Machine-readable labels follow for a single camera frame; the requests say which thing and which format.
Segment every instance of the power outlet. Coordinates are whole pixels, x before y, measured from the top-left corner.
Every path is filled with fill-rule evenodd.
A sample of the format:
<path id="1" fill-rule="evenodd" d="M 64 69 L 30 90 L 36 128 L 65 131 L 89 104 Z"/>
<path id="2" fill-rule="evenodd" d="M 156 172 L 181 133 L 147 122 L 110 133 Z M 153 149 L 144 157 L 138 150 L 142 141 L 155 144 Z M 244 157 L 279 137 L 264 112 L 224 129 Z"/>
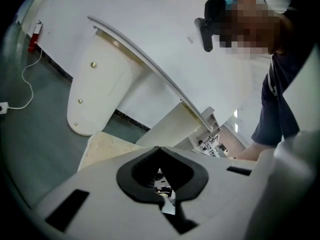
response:
<path id="1" fill-rule="evenodd" d="M 6 114 L 8 111 L 8 102 L 0 102 L 0 115 Z"/>

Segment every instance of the person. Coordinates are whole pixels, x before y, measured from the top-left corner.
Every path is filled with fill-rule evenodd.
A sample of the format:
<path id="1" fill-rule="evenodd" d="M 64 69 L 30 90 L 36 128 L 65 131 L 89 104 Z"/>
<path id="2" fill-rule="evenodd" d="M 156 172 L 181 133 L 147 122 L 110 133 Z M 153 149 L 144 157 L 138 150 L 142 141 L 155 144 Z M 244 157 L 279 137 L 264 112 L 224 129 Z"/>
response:
<path id="1" fill-rule="evenodd" d="M 208 0 L 202 20 L 210 25 L 212 35 L 219 37 L 220 46 L 231 47 L 236 42 L 238 47 L 272 55 L 262 83 L 262 109 L 253 142 L 235 157 L 256 161 L 263 150 L 275 148 L 282 136 L 286 139 L 299 132 L 283 93 L 314 46 L 308 18 L 294 0 L 283 14 L 257 0 Z"/>

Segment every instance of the white cable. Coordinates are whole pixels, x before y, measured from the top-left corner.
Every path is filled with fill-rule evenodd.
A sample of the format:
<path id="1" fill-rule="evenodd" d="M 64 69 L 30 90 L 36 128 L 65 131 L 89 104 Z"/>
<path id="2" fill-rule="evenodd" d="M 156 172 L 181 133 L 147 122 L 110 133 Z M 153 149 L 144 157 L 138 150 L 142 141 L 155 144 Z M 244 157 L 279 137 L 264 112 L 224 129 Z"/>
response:
<path id="1" fill-rule="evenodd" d="M 10 106 L 9 106 L 9 107 L 8 107 L 8 109 L 12 109 L 12 110 L 22 110 L 22 109 L 24 109 L 26 106 L 28 106 L 28 105 L 29 105 L 29 103 L 33 100 L 33 98 L 34 98 L 34 90 L 32 89 L 31 84 L 30 84 L 28 81 L 26 81 L 26 80 L 25 80 L 24 74 L 25 74 L 25 71 L 26 71 L 26 69 L 27 69 L 27 68 L 29 68 L 29 67 L 31 67 L 31 66 L 33 66 L 33 65 L 37 64 L 37 63 L 40 61 L 41 56 L 42 56 L 42 49 L 41 49 L 40 57 L 38 58 L 38 60 L 37 60 L 35 63 L 32 63 L 31 65 L 26 66 L 26 67 L 23 69 L 22 74 L 21 74 L 21 76 L 22 76 L 22 80 L 23 80 L 24 82 L 26 82 L 26 83 L 30 86 L 30 90 L 31 90 L 31 99 L 27 102 L 27 104 L 25 104 L 25 105 L 24 105 L 24 106 L 22 106 L 22 107 L 10 107 Z"/>

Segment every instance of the gray floor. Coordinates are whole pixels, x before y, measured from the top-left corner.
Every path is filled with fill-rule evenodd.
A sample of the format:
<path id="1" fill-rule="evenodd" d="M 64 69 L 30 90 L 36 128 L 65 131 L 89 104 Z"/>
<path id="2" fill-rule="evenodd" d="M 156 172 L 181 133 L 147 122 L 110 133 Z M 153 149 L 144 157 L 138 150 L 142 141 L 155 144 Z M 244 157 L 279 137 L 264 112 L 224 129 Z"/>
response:
<path id="1" fill-rule="evenodd" d="M 11 107 L 23 106 L 31 95 L 21 72 L 40 54 L 28 53 L 27 49 L 20 28 L 11 26 L 0 54 L 0 102 L 9 102 Z M 32 84 L 34 98 L 26 108 L 0 115 L 1 145 L 11 177 L 34 207 L 43 195 L 77 171 L 88 137 L 76 134 L 67 124 L 71 84 L 66 79 L 43 58 L 27 68 L 24 76 Z M 145 133 L 116 115 L 103 131 L 132 143 Z"/>

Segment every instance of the navy shirt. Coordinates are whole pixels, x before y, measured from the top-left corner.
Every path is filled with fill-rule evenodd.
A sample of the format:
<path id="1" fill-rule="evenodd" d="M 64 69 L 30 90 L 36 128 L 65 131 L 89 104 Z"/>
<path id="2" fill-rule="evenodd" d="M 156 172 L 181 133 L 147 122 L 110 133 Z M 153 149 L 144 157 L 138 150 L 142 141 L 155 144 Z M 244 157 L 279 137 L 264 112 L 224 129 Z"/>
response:
<path id="1" fill-rule="evenodd" d="M 307 19 L 291 3 L 284 15 L 294 25 L 294 36 L 290 46 L 284 54 L 275 53 L 272 56 L 275 96 L 269 87 L 268 75 L 262 84 L 262 109 L 259 123 L 251 139 L 259 144 L 276 146 L 281 142 L 282 136 L 286 139 L 299 132 L 295 117 L 283 97 L 284 91 L 294 80 L 313 47 L 314 37 L 308 28 Z"/>

